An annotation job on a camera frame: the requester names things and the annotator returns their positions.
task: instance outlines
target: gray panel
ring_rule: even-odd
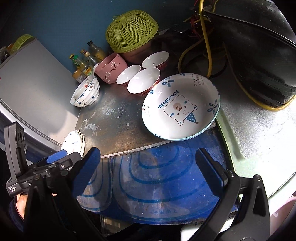
[[[5,61],[0,78],[0,98],[17,119],[59,143],[74,130],[80,109],[70,98],[78,84],[38,40]]]

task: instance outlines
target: wall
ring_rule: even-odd
[[[189,17],[193,4],[194,0],[23,0],[0,32],[0,47],[30,34],[74,72],[69,55],[87,49],[88,41],[107,50],[105,31],[113,16],[140,9],[164,29]]]

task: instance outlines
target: pink plastic object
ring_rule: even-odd
[[[118,53],[113,53],[98,65],[95,73],[107,84],[113,84],[127,67],[124,59]]]

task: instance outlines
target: blue flower pattern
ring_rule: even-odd
[[[167,79],[164,79],[164,80],[163,80],[163,85],[166,85],[166,84],[167,84],[168,87],[171,86],[171,85],[170,85],[170,82],[173,83],[174,80],[170,80],[169,78],[170,78],[170,77],[168,77]]]
[[[209,106],[211,106],[211,108],[207,109],[207,112],[213,112],[213,114],[215,114],[215,109],[218,107],[217,99],[214,104],[209,103]]]

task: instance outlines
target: large white bowl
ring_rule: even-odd
[[[142,67],[145,69],[152,67],[162,67],[162,64],[166,62],[169,56],[170,54],[166,51],[154,53],[143,61]]]
[[[170,76],[147,95],[142,118],[155,136],[172,141],[191,139],[214,121],[220,96],[206,77],[192,73]]]
[[[128,83],[128,91],[132,94],[146,96],[159,83],[160,70],[148,68],[137,73]]]
[[[128,82],[141,70],[141,66],[138,64],[129,66],[117,77],[116,83],[119,85],[127,86]]]
[[[70,103],[77,107],[91,105],[98,97],[100,85],[96,76],[88,76],[77,87],[71,97]]]

